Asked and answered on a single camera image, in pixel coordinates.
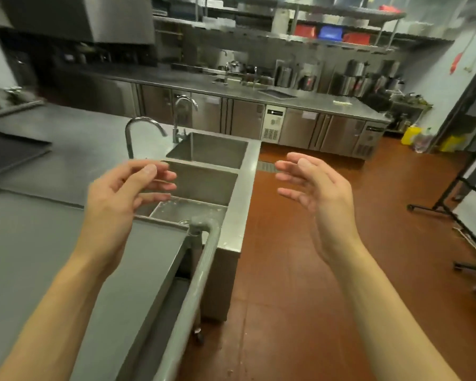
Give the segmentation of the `black flat tray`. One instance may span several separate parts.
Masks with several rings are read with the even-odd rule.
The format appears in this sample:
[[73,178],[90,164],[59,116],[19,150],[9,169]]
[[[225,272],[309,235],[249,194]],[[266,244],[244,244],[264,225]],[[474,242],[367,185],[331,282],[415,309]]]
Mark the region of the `black flat tray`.
[[0,132],[0,174],[50,152],[52,143]]

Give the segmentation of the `clear plastic bag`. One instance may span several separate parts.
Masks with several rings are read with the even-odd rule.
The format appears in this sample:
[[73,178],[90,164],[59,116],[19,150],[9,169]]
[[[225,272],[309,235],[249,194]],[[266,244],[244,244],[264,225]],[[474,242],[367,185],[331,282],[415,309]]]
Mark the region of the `clear plastic bag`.
[[414,137],[412,149],[416,153],[425,153],[431,145],[434,134],[432,128],[425,128]]

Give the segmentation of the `steel tray with utensils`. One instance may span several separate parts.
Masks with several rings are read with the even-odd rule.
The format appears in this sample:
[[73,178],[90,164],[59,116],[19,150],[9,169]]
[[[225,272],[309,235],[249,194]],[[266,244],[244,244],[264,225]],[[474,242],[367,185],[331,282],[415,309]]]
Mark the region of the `steel tray with utensils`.
[[45,104],[45,100],[29,88],[0,88],[0,117],[23,112]]

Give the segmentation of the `steel triple sink unit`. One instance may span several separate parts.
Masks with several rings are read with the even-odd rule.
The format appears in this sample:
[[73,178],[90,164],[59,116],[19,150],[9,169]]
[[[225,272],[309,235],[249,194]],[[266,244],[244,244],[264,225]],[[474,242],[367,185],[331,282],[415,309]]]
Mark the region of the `steel triple sink unit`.
[[202,300],[202,316],[227,320],[248,219],[260,141],[193,131],[177,144],[162,142],[177,189],[168,202],[138,214],[174,223],[203,216],[221,225],[216,255]]

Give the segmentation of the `steel wall shelf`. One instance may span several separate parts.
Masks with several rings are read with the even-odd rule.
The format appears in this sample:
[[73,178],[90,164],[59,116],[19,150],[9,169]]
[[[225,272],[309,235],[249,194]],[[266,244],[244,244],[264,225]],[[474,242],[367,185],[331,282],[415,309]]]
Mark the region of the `steel wall shelf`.
[[[406,17],[405,12],[400,12],[395,9],[389,10],[387,8],[382,10],[362,6],[336,5],[336,0],[331,0],[331,2],[329,0],[235,0],[238,4],[244,4],[246,6],[266,7],[273,11],[287,11],[287,28],[289,33],[275,33],[272,31],[267,32],[251,27],[233,26],[230,23],[219,23],[218,19],[210,19],[205,15],[208,9],[208,0],[173,1],[193,5],[194,20],[179,19],[155,12],[153,13],[153,20],[165,23],[187,25],[192,28],[232,33],[234,35],[241,35],[244,37],[277,39],[294,43],[320,44],[329,47],[344,48],[346,50],[357,50],[379,54],[386,53],[391,50],[390,47],[398,29],[399,21]],[[318,35],[316,35],[314,38],[309,38],[295,34],[298,22],[301,24],[308,23],[306,20],[299,19],[301,12],[314,15],[351,18],[354,20],[368,20],[369,22],[380,24],[381,28],[377,33],[374,45],[348,43],[344,42],[342,39],[336,40],[330,38],[319,38]]]

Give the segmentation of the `black metal rack cart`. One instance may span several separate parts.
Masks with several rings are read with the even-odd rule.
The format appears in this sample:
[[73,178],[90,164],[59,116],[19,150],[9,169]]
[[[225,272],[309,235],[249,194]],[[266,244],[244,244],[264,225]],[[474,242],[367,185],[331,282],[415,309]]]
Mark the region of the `black metal rack cart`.
[[[476,151],[451,181],[442,195],[430,206],[407,204],[408,211],[415,209],[430,211],[448,216],[461,231],[464,238],[476,247],[476,182],[472,174],[476,172]],[[476,264],[453,262],[454,271],[469,269],[476,272]]]

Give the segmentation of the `person's left hand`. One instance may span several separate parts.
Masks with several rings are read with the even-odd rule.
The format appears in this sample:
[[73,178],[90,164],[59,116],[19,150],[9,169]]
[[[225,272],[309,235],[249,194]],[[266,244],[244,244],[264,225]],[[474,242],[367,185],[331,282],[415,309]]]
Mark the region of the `person's left hand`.
[[[155,164],[157,173],[174,172],[164,161],[127,160],[122,164],[132,166]],[[137,206],[139,194],[113,192],[113,169],[89,185],[84,221],[73,253],[75,257],[89,263],[90,267],[103,277],[108,277],[118,267],[135,212],[140,208]],[[171,193],[176,187],[174,181],[151,182],[140,193]]]

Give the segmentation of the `blue plastic container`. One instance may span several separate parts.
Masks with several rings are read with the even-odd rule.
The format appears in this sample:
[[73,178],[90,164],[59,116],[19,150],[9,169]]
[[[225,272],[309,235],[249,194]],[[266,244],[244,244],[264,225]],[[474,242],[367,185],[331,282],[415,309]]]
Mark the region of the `blue plastic container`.
[[318,39],[341,42],[343,37],[343,28],[341,26],[324,25],[321,27]]

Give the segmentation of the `person's right hand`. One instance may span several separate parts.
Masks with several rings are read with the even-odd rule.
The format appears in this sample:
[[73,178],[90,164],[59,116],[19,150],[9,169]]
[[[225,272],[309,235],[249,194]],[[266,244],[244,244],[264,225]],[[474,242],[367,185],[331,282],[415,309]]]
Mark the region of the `person's right hand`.
[[[287,155],[285,160],[274,164],[278,173],[287,173]],[[316,203],[316,212],[309,212],[313,242],[323,261],[336,268],[342,262],[349,262],[363,247],[356,225],[351,185],[331,166],[329,177],[310,171],[304,171],[304,174],[305,188],[280,187],[277,192],[297,203],[298,200]]]

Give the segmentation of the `steel range hood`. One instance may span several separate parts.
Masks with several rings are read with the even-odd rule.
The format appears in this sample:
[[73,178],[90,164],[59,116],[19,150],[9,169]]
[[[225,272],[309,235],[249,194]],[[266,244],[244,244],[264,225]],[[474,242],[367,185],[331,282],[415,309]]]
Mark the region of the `steel range hood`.
[[151,0],[0,0],[20,32],[79,42],[154,44]]

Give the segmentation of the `low steel side table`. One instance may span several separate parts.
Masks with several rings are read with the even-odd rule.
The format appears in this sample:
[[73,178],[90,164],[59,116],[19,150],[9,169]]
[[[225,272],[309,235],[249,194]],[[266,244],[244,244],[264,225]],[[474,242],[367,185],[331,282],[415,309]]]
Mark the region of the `low steel side table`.
[[404,134],[406,130],[417,125],[433,105],[420,94],[392,94],[388,100],[387,117],[391,119],[386,132]]

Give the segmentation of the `dark inset counter tray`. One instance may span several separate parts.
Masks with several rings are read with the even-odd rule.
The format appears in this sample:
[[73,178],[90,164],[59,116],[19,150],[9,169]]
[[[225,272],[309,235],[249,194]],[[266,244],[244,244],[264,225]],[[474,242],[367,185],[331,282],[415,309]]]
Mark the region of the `dark inset counter tray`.
[[279,91],[279,90],[272,89],[272,88],[259,89],[258,92],[260,92],[262,94],[265,94],[265,95],[268,95],[272,98],[279,99],[279,100],[288,100],[288,99],[297,98],[297,96],[295,96],[295,95],[288,94],[286,92]]

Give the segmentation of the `yellow bin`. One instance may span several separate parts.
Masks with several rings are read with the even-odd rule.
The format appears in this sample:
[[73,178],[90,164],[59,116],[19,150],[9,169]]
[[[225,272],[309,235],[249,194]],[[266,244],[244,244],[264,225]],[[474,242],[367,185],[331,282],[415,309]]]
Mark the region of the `yellow bin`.
[[450,135],[439,146],[439,152],[455,152],[460,149],[466,140],[466,135]]
[[402,138],[401,138],[401,140],[400,140],[400,143],[401,143],[402,145],[405,145],[405,146],[412,146],[414,140],[416,139],[416,137],[417,137],[421,132],[422,132],[422,128],[420,128],[419,126],[414,125],[414,124],[411,125],[411,126],[409,126],[409,127],[405,130],[405,132],[404,132],[404,134],[403,134],[403,136],[402,136]]

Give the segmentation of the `chrome gooseneck faucet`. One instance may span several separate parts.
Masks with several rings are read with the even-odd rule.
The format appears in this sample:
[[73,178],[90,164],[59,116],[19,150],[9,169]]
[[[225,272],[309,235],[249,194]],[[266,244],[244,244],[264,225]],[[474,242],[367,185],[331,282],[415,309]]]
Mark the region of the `chrome gooseneck faucet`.
[[191,107],[194,108],[197,112],[199,111],[199,106],[197,102],[190,98],[187,95],[179,95],[174,104],[173,104],[173,130],[172,130],[172,142],[175,145],[178,145],[181,141],[187,139],[188,134],[186,132],[186,128],[184,128],[183,132],[181,133],[179,130],[179,116],[178,116],[178,107],[181,106],[183,102],[189,102]]
[[136,123],[139,123],[139,122],[146,122],[146,123],[149,123],[149,124],[152,124],[153,126],[155,126],[160,134],[165,138],[167,137],[167,132],[166,130],[161,126],[161,124],[155,120],[153,120],[152,118],[150,117],[146,117],[146,116],[139,116],[139,117],[134,117],[132,119],[130,119],[126,126],[125,126],[125,140],[126,140],[126,148],[127,148],[127,154],[128,154],[128,158],[129,160],[133,160],[134,159],[134,153],[133,153],[133,145],[132,145],[132,137],[131,137],[131,127],[136,124]]

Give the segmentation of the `long steel counter with cabinets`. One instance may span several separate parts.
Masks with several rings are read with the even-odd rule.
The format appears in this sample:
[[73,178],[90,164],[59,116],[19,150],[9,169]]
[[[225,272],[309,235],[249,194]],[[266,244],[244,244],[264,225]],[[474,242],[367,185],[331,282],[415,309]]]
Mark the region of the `long steel counter with cabinets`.
[[[196,74],[170,67],[64,65],[54,70],[70,107],[124,117],[148,116],[173,125],[179,95],[179,126],[265,143],[369,159],[390,119],[355,97],[333,96],[240,81],[237,74]],[[258,92],[272,88],[297,96],[279,100]],[[353,103],[336,106],[333,100]]]

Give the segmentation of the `person's left forearm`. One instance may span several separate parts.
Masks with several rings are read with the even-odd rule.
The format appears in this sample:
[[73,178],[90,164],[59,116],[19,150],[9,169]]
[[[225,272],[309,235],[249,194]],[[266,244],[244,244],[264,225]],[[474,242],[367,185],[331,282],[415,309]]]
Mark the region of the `person's left forearm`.
[[72,256],[57,273],[0,366],[0,381],[69,381],[113,261]]

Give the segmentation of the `person's right forearm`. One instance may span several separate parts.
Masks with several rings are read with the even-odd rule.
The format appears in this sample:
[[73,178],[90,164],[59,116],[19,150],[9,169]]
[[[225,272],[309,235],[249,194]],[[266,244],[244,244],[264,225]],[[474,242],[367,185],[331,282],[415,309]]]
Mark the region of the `person's right forearm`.
[[377,381],[461,381],[361,240],[320,239]]

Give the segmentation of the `grey drain pipe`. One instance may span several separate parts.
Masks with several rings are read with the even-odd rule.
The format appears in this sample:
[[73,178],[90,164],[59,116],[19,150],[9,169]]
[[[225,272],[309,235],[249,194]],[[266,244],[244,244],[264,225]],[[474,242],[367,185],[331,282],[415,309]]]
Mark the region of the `grey drain pipe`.
[[221,226],[216,219],[196,216],[188,226],[193,250],[199,252],[199,258],[192,267],[188,292],[152,381],[175,381],[177,377],[189,338],[199,329],[200,304],[218,248]]

